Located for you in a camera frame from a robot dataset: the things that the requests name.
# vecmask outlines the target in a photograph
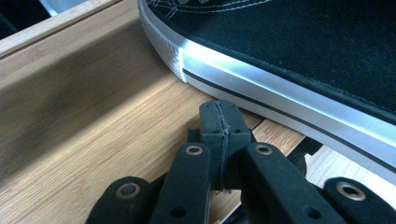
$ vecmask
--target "shoe sole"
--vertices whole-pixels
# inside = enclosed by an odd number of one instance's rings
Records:
[[[396,127],[179,35],[139,0],[145,33],[182,81],[331,147],[396,185]]]

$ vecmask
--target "wooden plank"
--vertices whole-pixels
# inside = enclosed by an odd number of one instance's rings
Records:
[[[253,130],[258,142],[265,142],[278,147],[283,154],[289,155],[303,141],[304,135],[266,119]]]
[[[209,223],[220,223],[241,204],[241,191],[233,190],[231,193],[212,192],[210,202]]]
[[[25,78],[31,78],[78,51],[91,48],[102,38],[114,35],[122,27],[129,27],[133,32],[140,25],[138,18],[137,3],[124,0],[48,35],[32,46],[14,51],[15,53],[0,59],[0,90]],[[81,60],[79,66],[83,65],[84,59]]]
[[[9,53],[22,49],[35,41],[52,35],[54,32],[64,29],[73,23],[83,20],[92,14],[116,4],[121,0],[87,0],[86,2],[70,8],[65,12],[28,27],[15,35],[0,40],[0,58]]]

